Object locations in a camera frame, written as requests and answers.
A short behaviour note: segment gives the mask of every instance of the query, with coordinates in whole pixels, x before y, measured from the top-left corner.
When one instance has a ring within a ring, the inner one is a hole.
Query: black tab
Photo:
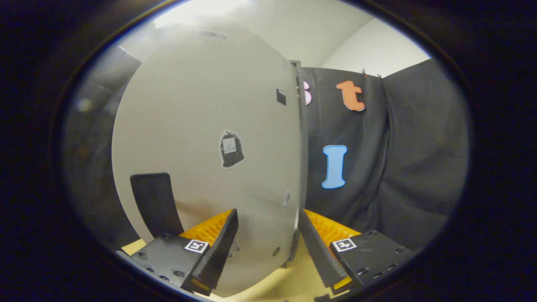
[[[229,249],[235,239],[235,234],[238,230],[238,215],[237,209],[233,209],[228,216],[226,223],[222,227],[220,234],[214,241],[213,246],[207,252],[205,256],[200,260],[199,265],[192,272],[192,277],[197,278],[205,286],[210,289],[215,289],[226,260],[228,258]],[[196,288],[195,291],[209,295],[210,290],[203,291],[200,288]]]
[[[347,277],[347,273],[324,245],[303,209],[299,212],[299,229],[324,286],[331,287]]]
[[[130,185],[143,221],[153,237],[184,232],[168,173],[132,175]]]

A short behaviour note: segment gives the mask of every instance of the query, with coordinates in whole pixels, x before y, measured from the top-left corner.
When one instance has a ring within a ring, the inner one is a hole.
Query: ceiling
[[[320,67],[352,34],[373,19],[338,0],[237,1],[238,4],[228,8],[223,17],[257,34],[287,59],[300,60],[305,67]],[[215,6],[231,3],[229,0],[192,1],[196,2]],[[165,35],[158,31],[155,24],[148,23],[136,29],[137,34],[126,36],[120,45],[144,61],[165,39]]]

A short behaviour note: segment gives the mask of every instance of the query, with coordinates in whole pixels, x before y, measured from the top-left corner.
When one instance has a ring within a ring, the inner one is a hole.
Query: white wall
[[[323,64],[322,68],[365,72],[386,77],[430,56],[386,23],[373,19],[356,31]]]

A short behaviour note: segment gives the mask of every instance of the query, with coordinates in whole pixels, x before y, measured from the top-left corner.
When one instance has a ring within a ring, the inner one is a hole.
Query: tan surface
[[[131,255],[145,245],[143,240],[140,239],[123,247],[123,250]],[[277,269],[261,282],[236,295],[221,298],[211,294],[209,299],[216,302],[282,302],[283,300],[289,300],[289,302],[311,302],[314,297],[324,296],[326,294],[329,294],[330,298],[334,297],[332,291],[324,287],[315,269],[315,265],[309,256],[304,239],[300,236],[295,260],[288,262],[286,269]]]

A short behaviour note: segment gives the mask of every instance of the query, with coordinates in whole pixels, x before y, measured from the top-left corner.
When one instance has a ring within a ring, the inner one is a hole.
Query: black border
[[[7,122],[3,222],[9,230],[3,283],[12,284],[3,294],[18,300],[177,300],[118,265],[81,226],[61,183],[53,181],[57,159],[49,157],[57,151],[52,134],[58,124],[51,125],[64,109],[57,106],[66,83],[91,63],[91,53],[106,46],[102,41],[109,40],[110,32],[130,20],[135,20],[132,25],[141,22],[140,12],[164,8],[156,3],[1,4],[8,42],[2,58]],[[364,298],[530,300],[531,266],[526,260],[535,247],[527,235],[534,219],[534,161],[528,140],[536,95],[535,6],[423,0],[360,5],[429,52],[444,54],[439,59],[463,84],[474,122],[470,175],[449,226],[397,273],[398,282],[386,280]]]

